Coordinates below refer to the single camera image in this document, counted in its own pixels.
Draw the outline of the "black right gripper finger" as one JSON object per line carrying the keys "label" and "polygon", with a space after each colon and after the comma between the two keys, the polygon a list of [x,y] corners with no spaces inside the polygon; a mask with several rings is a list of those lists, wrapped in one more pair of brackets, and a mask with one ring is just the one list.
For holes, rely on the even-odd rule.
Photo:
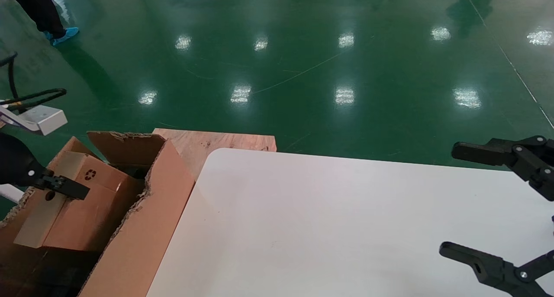
{"label": "black right gripper finger", "polygon": [[508,293],[512,297],[548,297],[537,282],[554,270],[554,252],[516,266],[500,256],[471,249],[454,242],[442,242],[439,254],[472,268],[479,283]]}
{"label": "black right gripper finger", "polygon": [[554,200],[554,141],[532,136],[518,141],[490,139],[484,145],[457,142],[451,156],[483,165],[504,165],[548,201]]}

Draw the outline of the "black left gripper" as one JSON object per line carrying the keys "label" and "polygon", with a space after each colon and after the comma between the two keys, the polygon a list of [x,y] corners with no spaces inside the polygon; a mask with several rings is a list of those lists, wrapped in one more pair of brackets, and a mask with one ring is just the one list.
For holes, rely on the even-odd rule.
{"label": "black left gripper", "polygon": [[89,187],[64,176],[43,175],[44,170],[22,141],[0,134],[0,184],[34,186],[46,191],[45,200],[53,200],[57,193],[73,200],[85,200]]}

